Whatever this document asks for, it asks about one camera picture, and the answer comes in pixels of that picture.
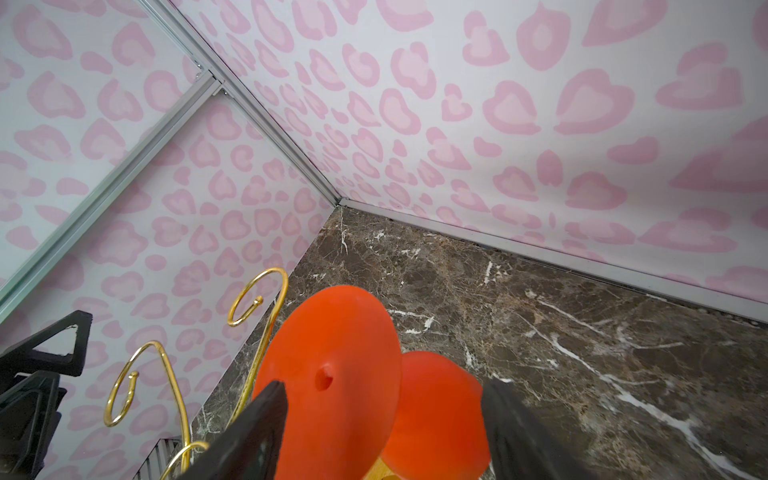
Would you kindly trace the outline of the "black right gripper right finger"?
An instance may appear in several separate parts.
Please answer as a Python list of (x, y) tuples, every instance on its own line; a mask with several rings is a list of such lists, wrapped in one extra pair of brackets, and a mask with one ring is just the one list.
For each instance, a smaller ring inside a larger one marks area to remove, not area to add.
[(481, 411), (496, 478), (563, 480), (594, 477), (524, 405), (511, 384), (499, 379), (485, 382)]

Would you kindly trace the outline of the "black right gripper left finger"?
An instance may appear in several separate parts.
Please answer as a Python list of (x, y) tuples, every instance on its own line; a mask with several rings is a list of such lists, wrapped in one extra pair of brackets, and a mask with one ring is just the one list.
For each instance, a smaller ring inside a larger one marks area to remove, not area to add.
[(285, 385), (272, 381), (180, 477), (275, 478), (287, 414)]

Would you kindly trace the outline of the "red wine glass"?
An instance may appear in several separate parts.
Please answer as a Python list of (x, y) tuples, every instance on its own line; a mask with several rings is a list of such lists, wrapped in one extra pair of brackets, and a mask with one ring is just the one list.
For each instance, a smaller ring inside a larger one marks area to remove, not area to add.
[(350, 285), (304, 301), (271, 341), (254, 392), (283, 383), (280, 479), (477, 479), (490, 464), (480, 382), (448, 358), (403, 352), (394, 322)]

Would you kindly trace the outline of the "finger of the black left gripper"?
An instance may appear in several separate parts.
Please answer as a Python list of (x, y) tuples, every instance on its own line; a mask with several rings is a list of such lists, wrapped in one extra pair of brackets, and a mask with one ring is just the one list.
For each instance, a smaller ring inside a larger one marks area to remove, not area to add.
[(85, 368), (91, 313), (75, 310), (1, 354), (1, 377), (49, 371), (78, 377)]
[(48, 371), (19, 376), (1, 394), (2, 479), (35, 479), (40, 473), (65, 394), (60, 375)]

